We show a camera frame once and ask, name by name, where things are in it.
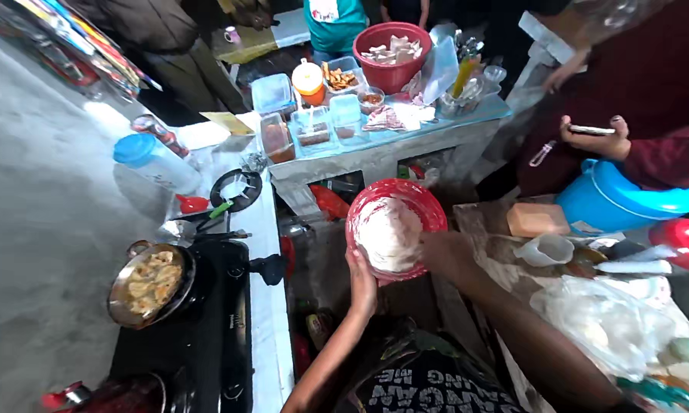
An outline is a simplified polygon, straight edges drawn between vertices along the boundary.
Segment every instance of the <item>smartphone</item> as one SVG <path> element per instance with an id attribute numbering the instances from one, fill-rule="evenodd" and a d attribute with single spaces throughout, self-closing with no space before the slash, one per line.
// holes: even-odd
<path id="1" fill-rule="evenodd" d="M 615 133 L 615 129 L 611 128 L 580 127 L 579 125 L 569 125 L 569 130 L 575 133 L 598 136 L 612 135 Z"/>

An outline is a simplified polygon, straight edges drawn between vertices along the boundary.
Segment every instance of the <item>pan handle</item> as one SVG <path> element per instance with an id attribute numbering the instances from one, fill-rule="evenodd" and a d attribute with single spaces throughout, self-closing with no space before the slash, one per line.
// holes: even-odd
<path id="1" fill-rule="evenodd" d="M 125 251 L 125 254 L 128 256 L 128 259 L 133 259 L 135 256 L 151 248 L 152 246 L 154 246 L 152 242 L 141 239 L 140 241 L 133 242 Z"/>

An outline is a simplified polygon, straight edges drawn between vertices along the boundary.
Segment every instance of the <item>maroon shirt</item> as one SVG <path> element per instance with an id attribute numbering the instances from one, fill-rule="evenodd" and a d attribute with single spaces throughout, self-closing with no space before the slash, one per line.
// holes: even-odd
<path id="1" fill-rule="evenodd" d="M 518 157 L 521 195 L 560 192 L 597 157 L 561 141 L 561 115 L 572 124 L 608 127 L 622 115 L 630 129 L 625 174 L 654 190 L 689 187 L 689 0 L 675 0 L 639 26 L 594 48 L 587 73 L 562 88 L 559 108 L 543 116 Z M 537 167 L 528 162 L 550 140 Z"/>

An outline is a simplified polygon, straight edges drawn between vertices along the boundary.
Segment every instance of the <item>dough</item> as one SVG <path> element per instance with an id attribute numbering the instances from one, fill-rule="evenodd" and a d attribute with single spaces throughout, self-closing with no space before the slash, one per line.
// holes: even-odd
<path id="1" fill-rule="evenodd" d="M 421 220 L 398 198 L 368 202 L 360 211 L 355 241 L 367 251 L 370 265 L 402 273 L 418 260 Z"/>

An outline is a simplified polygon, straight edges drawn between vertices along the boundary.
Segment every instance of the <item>fried food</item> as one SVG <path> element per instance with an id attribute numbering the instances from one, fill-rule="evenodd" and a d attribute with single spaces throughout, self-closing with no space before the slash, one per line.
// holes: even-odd
<path id="1" fill-rule="evenodd" d="M 148 290 L 151 288 L 151 283 L 133 281 L 128 283 L 128 293 L 133 298 L 140 298 L 145 296 Z"/>
<path id="2" fill-rule="evenodd" d="M 322 63 L 322 72 L 324 79 L 329 83 L 329 87 L 334 90 L 347 89 L 350 86 L 357 86 L 358 82 L 353 73 L 342 73 L 342 70 L 329 70 L 327 62 Z"/>
<path id="3" fill-rule="evenodd" d="M 182 267 L 173 262 L 173 252 L 161 251 L 151 254 L 133 269 L 127 285 L 127 305 L 131 312 L 145 317 L 173 296 L 182 279 Z"/>

